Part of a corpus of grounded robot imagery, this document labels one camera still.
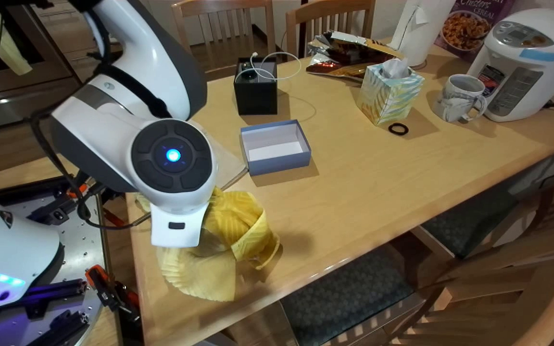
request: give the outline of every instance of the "mug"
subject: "mug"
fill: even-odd
[[[440,100],[440,116],[451,123],[472,121],[470,110],[474,106],[486,110],[486,91],[486,83],[474,75],[451,75]]]

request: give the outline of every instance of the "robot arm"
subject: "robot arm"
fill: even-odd
[[[188,123],[207,104],[203,69],[138,0],[72,4],[124,56],[53,112],[55,146],[109,189],[141,192],[153,204],[155,246],[197,246],[216,185],[213,148]]]

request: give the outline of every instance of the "white container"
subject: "white container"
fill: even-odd
[[[455,0],[409,0],[390,46],[407,64],[422,66],[453,6]]]

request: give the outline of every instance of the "white robot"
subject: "white robot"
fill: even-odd
[[[124,56],[53,112],[55,146],[109,189],[141,192],[151,202],[155,246],[197,246],[216,185],[213,148],[188,123],[207,104],[203,69],[138,0],[72,4],[86,14],[103,54],[109,31]],[[0,208],[0,306],[18,302],[59,248],[59,233]]]

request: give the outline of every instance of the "black box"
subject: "black box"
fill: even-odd
[[[236,69],[236,93],[241,116],[278,114],[278,62],[241,58]]]

